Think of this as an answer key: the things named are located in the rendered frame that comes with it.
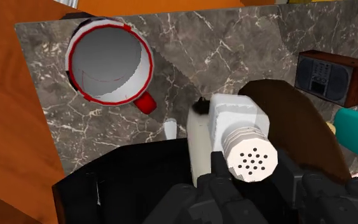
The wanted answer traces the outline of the small white cylinder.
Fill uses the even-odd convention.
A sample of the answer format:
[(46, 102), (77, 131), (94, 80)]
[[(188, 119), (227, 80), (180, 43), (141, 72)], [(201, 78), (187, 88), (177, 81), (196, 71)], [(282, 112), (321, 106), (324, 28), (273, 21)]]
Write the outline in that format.
[(177, 121), (174, 118), (168, 118), (163, 123), (163, 130), (166, 140), (177, 138)]

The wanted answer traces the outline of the white mug with red rim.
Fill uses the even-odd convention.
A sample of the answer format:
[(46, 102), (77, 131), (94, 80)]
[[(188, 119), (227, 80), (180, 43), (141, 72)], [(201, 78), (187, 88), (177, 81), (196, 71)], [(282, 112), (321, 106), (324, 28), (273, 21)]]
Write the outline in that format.
[(103, 106), (134, 103), (147, 115), (157, 107), (147, 91), (153, 70), (153, 53), (145, 38), (111, 17), (81, 22), (65, 54), (69, 82), (84, 99)]

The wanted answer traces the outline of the black rectangular block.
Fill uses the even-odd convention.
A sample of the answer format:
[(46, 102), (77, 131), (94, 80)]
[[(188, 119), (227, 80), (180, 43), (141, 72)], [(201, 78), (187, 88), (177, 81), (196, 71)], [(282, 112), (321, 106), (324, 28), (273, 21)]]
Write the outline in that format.
[(172, 186), (192, 182), (187, 139), (120, 146), (52, 186), (58, 224), (141, 224)]

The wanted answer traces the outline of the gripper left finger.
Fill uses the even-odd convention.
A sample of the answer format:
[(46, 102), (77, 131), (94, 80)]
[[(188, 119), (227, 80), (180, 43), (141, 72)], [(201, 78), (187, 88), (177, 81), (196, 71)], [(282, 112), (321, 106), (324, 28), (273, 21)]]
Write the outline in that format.
[(210, 154), (211, 172), (197, 186), (174, 185), (142, 224), (268, 224), (235, 188), (220, 151)]

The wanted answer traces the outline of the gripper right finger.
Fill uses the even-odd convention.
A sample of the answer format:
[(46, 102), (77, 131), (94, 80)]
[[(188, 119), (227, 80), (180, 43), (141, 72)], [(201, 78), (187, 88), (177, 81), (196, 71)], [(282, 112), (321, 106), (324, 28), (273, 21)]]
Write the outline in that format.
[(298, 210), (302, 224), (358, 224), (358, 178), (339, 185), (320, 172), (300, 169), (279, 150), (273, 183)]

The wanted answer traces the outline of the wooden radio with grey front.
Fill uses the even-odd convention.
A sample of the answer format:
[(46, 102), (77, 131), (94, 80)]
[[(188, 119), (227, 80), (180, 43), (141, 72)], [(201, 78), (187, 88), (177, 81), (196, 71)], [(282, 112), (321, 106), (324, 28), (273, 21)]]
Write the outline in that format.
[(300, 52), (294, 86), (344, 108), (358, 106), (358, 59), (317, 50)]

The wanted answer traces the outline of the dark brown oval board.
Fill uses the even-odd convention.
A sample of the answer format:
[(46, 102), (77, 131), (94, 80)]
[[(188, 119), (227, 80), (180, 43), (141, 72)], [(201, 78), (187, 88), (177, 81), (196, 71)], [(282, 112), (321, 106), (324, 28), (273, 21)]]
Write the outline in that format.
[(239, 95), (250, 97), (269, 117), (268, 138), (302, 169), (344, 184), (350, 172), (336, 137), (311, 100), (284, 80), (254, 80)]

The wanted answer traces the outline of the cream slab with black knob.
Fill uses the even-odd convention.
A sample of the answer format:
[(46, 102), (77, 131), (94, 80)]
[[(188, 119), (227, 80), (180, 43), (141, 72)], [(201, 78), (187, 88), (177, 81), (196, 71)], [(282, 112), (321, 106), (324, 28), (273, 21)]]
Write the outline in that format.
[(210, 154), (212, 147), (208, 130), (210, 101), (200, 97), (188, 111), (186, 124), (191, 175), (194, 186), (201, 175), (211, 171)]

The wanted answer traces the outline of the teal rounded object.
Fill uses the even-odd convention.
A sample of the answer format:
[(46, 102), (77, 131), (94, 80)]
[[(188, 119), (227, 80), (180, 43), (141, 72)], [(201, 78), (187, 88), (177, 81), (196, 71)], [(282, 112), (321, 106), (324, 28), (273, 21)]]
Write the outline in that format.
[(358, 155), (358, 111), (341, 108), (334, 117), (336, 138), (346, 149)]

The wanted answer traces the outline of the white salt shaker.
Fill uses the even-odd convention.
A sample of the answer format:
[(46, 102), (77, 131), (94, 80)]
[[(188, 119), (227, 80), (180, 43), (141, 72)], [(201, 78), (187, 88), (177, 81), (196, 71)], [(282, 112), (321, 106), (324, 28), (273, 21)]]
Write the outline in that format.
[(273, 173), (278, 155), (268, 139), (269, 128), (268, 115), (250, 97), (214, 94), (210, 98), (212, 150), (223, 153), (234, 178), (251, 183)]

